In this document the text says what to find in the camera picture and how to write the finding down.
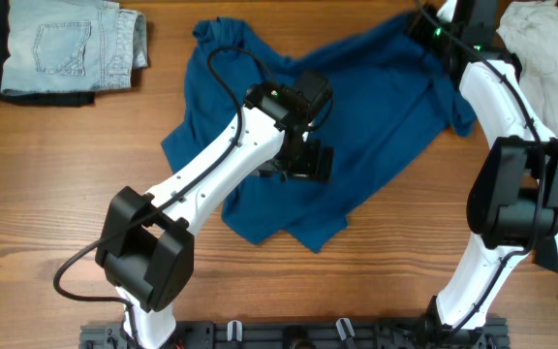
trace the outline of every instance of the black cable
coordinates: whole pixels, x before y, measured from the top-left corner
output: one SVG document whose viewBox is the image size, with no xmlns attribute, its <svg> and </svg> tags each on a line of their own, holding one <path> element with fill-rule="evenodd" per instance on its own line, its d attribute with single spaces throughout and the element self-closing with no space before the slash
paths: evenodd
<svg viewBox="0 0 558 349">
<path fill-rule="evenodd" d="M 221 77 L 219 77 L 219 75 L 214 70 L 214 68 L 212 68 L 212 64 L 211 64 L 212 57 L 214 57 L 214 55 L 216 55 L 218 52 L 223 51 L 223 50 L 236 50 L 236 51 L 239 51 L 239 52 L 242 52 L 242 53 L 245 53 L 245 54 L 251 56 L 253 59 L 256 60 L 256 62 L 258 62 L 258 64 L 260 64 L 262 66 L 263 70 L 266 72 L 266 74 L 271 79 L 274 80 L 274 76 L 272 75 L 272 72 L 270 72 L 270 69 L 268 69 L 266 64 L 258 56 L 256 56 L 252 52 L 249 52 L 248 50 L 243 49 L 243 48 L 234 48 L 234 47 L 216 48 L 213 51 L 211 51 L 210 54 L 208 55 L 208 59 L 206 61 L 206 64 L 208 66 L 208 70 L 210 71 L 210 74 L 217 80 L 217 82 L 219 82 L 221 87 L 223 87 L 223 89 L 228 93 L 228 95 L 230 96 L 230 99 L 233 102 L 233 105 L 236 108 L 237 126 L 236 126 L 235 136 L 232 138 L 232 140 L 230 142 L 230 145 L 228 145 L 228 147 L 221 154 L 221 156 L 219 156 L 219 158 L 217 158 L 217 160 L 215 160 L 207 169 L 205 169 L 201 174 L 199 174 L 197 177 L 195 177 L 195 179 L 193 179 L 190 183 L 188 183 L 186 186 L 184 186 L 184 188 L 182 188 L 178 193 L 173 195 L 169 200 L 164 202 L 162 205 L 158 206 L 157 209 L 152 210 L 152 212 L 144 215 L 140 219 L 137 219 L 137 220 L 133 221 L 133 223 L 131 223 L 129 225 L 128 229 L 123 230 L 122 233 L 114 234 L 114 235 L 111 235 L 109 237 L 100 238 L 100 239 L 90 243 L 89 245 L 85 246 L 79 252 L 77 252 L 77 254 L 75 254 L 68 261 L 66 261 L 59 268 L 59 270 L 57 270 L 57 272 L 53 276 L 53 288 L 55 289 L 55 291 L 58 294 L 60 294 L 61 296 L 65 297 L 69 300 L 91 301 L 91 302 L 93 302 L 93 301 L 113 301 L 113 302 L 120 302 L 120 303 L 124 304 L 126 306 L 126 310 L 129 313 L 129 318 L 130 318 L 130 321 L 131 321 L 131 332 L 132 332 L 132 335 L 133 335 L 133 340 L 135 342 L 135 348 L 137 348 L 137 349 L 140 349 L 141 347 L 140 347 L 139 337 L 138 337 L 138 333 L 137 333 L 137 326 L 136 326 L 136 323 L 135 323 L 135 314 L 134 314 L 134 311 L 133 311 L 133 304 L 131 302 L 129 302 L 128 300 L 125 300 L 123 298 L 119 298 L 119 297 L 79 296 L 79 295 L 72 294 L 72 293 L 64 290 L 61 287 L 61 278 L 64 275 L 64 273 L 66 272 L 66 270 L 68 270 L 74 263 L 76 263 L 79 259 L 83 258 L 83 256 L 85 256 L 86 254 L 91 252 L 93 249 L 97 248 L 99 245 L 101 245 L 103 243 L 106 243 L 108 241 L 111 241 L 114 238 L 119 237 L 124 232 L 126 232 L 126 231 L 128 231 L 128 230 L 130 230 L 134 227 L 137 227 L 139 224 L 143 224 L 143 223 L 147 222 L 148 220 L 154 218 L 159 213 L 164 211 L 166 208 L 168 208 L 171 205 L 180 201 L 180 199 L 182 199 L 184 197 L 184 195 L 186 195 L 186 193 L 188 193 L 191 189 L 193 189 L 196 185 L 198 185 L 204 178 L 206 178 L 208 175 L 210 175 L 219 165 L 221 165 L 221 163 L 230 155 L 232 150 L 234 148 L 236 148 L 236 146 L 238 145 L 238 143 L 240 141 L 240 136 L 242 134 L 242 123 L 243 123 L 242 106 L 240 105 L 240 103 L 236 99 L 236 97 L 233 94 L 230 87 L 221 79 Z"/>
<path fill-rule="evenodd" d="M 469 46 L 464 44 L 461 40 L 453 36 L 450 32 L 445 30 L 445 28 L 443 28 L 442 25 L 423 8 L 420 0 L 415 0 L 415 4 L 417 5 L 418 10 L 421 12 L 421 15 L 425 19 L 427 19 L 432 25 L 434 25 L 434 27 L 437 28 L 437 30 L 440 29 L 440 31 L 443 34 L 445 34 L 450 40 L 452 40 L 456 45 L 458 45 L 459 47 L 461 47 L 462 49 L 464 49 L 465 51 L 473 55 L 479 62 L 483 63 L 483 65 L 485 65 L 489 70 L 491 70 L 492 73 L 494 73 L 494 75 L 501 81 L 501 83 L 503 83 L 507 87 L 507 89 L 513 95 L 513 98 L 517 102 L 518 106 L 520 107 L 520 110 L 522 111 L 524 120 L 527 124 L 527 127 L 529 128 L 529 131 L 531 131 L 531 134 L 533 135 L 539 153 L 538 165 L 540 168 L 540 173 L 538 179 L 540 180 L 540 182 L 538 183 L 538 200 L 533 214 L 533 222 L 531 224 L 532 235 L 529 237 L 529 242 L 521 251 L 510 252 L 501 259 L 501 264 L 499 265 L 499 268 L 494 273 L 494 276 L 490 280 L 490 283 L 486 287 L 483 295 L 481 295 L 481 298 L 475 304 L 473 304 L 473 308 L 462 319 L 462 321 L 460 321 L 460 323 L 449 332 L 449 335 L 447 336 L 446 339 L 450 339 L 454 335 L 456 335 L 462 329 L 462 327 L 464 327 L 471 320 L 471 318 L 475 316 L 475 314 L 477 314 L 480 311 L 481 306 L 485 303 L 485 300 L 490 295 L 490 292 L 494 288 L 494 285 L 496 284 L 497 280 L 501 276 L 501 273 L 503 273 L 503 270 L 507 266 L 510 259 L 516 256 L 525 256 L 529 254 L 536 247 L 537 240 L 538 240 L 537 224 L 540 220 L 540 217 L 542 216 L 543 193 L 544 193 L 544 182 L 545 182 L 545 151 L 543 149 L 540 135 L 538 134 L 538 131 L 536 130 L 534 125 L 535 120 L 531 117 L 531 115 L 529 115 L 529 112 L 527 111 L 526 106 L 524 105 L 522 99 L 520 98 L 520 95 L 515 90 L 515 88 L 513 88 L 512 84 L 507 79 L 507 77 L 501 74 L 496 68 L 494 68 L 494 66 L 492 66 L 492 64 L 490 64 L 487 60 L 485 60 L 473 48 L 470 48 Z"/>
<path fill-rule="evenodd" d="M 318 131 L 318 129 L 320 129 L 322 127 L 322 125 L 325 124 L 326 120 L 328 119 L 328 116 L 330 115 L 330 112 L 333 110 L 333 104 L 334 104 L 333 95 L 330 95 L 330 105 L 328 106 L 328 109 L 326 110 L 325 116 L 322 118 L 322 120 L 320 120 L 320 123 L 318 123 L 317 125 L 309 126 L 307 128 L 308 132 L 316 132 L 316 131 Z"/>
</svg>

